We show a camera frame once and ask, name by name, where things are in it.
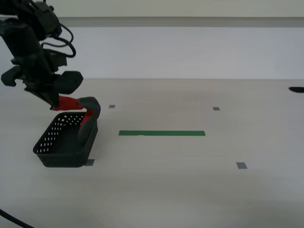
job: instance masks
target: green tape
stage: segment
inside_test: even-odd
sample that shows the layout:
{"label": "green tape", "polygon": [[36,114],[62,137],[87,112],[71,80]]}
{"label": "green tape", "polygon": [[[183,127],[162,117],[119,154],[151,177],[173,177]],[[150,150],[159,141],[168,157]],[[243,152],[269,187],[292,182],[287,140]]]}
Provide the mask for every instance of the green tape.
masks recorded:
{"label": "green tape", "polygon": [[145,136],[206,136],[204,131],[119,131],[119,135]]}

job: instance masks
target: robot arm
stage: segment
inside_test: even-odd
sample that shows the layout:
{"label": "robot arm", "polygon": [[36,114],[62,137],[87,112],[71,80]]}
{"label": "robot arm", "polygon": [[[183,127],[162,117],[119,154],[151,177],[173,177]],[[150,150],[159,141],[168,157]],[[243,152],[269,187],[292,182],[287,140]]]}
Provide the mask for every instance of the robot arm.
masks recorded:
{"label": "robot arm", "polygon": [[[0,36],[16,65],[4,73],[1,80],[6,86],[16,86],[15,79],[23,80],[25,91],[49,103],[51,108],[59,105],[59,94],[71,94],[83,80],[76,71],[55,74],[58,67],[67,65],[67,57],[76,55],[76,50],[71,41],[59,37],[61,27],[66,27],[59,23],[53,10],[46,1],[0,0],[0,14],[18,17],[0,21]],[[44,49],[43,45],[48,43],[39,41],[46,38],[63,41],[64,45],[59,47],[69,46],[73,54]]]}

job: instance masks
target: wall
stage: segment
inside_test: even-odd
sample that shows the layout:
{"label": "wall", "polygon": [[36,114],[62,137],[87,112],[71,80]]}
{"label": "wall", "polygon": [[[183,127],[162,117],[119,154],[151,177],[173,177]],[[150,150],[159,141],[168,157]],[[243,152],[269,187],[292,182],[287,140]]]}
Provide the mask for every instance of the wall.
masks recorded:
{"label": "wall", "polygon": [[[85,78],[304,79],[303,28],[71,29],[77,56],[61,71]],[[0,50],[4,72],[12,56]]]}
{"label": "wall", "polygon": [[47,0],[60,17],[303,17],[302,0]]}

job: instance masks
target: gray square marker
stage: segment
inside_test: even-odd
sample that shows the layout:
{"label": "gray square marker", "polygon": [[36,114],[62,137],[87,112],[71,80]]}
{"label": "gray square marker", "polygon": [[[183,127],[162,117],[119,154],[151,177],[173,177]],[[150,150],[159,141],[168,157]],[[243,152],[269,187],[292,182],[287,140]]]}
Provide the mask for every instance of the gray square marker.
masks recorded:
{"label": "gray square marker", "polygon": [[238,167],[239,170],[248,169],[245,162],[237,162],[237,167]]}
{"label": "gray square marker", "polygon": [[88,159],[85,166],[93,166],[95,159]]}

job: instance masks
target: perforated basket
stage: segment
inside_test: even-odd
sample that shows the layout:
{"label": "perforated basket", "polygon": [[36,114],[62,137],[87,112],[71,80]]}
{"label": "perforated basket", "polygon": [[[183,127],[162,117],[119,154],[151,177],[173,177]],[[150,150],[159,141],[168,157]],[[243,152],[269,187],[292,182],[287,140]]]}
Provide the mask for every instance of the perforated basket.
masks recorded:
{"label": "perforated basket", "polygon": [[93,125],[85,144],[78,140],[78,131],[85,112],[64,112],[58,114],[33,152],[46,167],[81,167],[86,164],[98,128]]}

